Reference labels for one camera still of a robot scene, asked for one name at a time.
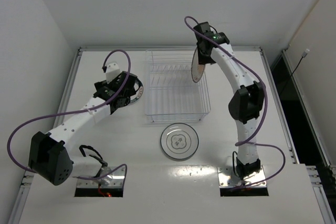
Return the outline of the orange patterned plate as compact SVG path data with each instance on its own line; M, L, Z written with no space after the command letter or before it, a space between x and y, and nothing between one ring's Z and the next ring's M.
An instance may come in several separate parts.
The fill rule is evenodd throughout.
M198 50L194 51L192 64L191 64L191 77L194 83L198 83L205 71L205 65L202 65L198 61Z

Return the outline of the white plate with line pattern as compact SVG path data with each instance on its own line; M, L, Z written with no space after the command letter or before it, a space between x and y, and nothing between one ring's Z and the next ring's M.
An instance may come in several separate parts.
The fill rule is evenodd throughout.
M190 159L197 152L199 137L189 124L173 123L163 130L159 144L166 157L180 162Z

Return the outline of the green rimmed white plate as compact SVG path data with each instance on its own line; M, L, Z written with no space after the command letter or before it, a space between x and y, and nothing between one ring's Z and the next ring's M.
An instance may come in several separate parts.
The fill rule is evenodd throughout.
M144 91L144 86L143 86L143 83L137 79L135 81L135 84L138 86L138 88L136 89L135 91L135 97L134 98L131 98L130 102L129 102L129 105L130 104L134 104L136 103L137 101L139 101L139 99L142 97L142 94L143 94L143 91Z

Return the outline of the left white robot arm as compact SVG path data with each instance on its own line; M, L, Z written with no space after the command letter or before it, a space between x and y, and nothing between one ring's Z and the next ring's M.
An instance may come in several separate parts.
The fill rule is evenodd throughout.
M130 104L137 92L134 87L137 82L136 75L123 71L111 82L95 83L96 92L83 107L83 112L74 114L48 133L37 132L32 137L28 166L55 186L69 177L85 180L105 177L109 172L108 164L100 154L70 156L69 153L89 129Z

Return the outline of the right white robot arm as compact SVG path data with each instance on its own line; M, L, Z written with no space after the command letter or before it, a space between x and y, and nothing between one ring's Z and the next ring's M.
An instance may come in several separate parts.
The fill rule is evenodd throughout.
M191 67L193 82L201 80L207 64L218 64L232 87L234 95L228 110L236 122L239 143L233 170L237 177L244 179L260 170L253 133L264 103L263 86L236 61L224 33L213 32L208 22L199 23L193 29L197 40Z

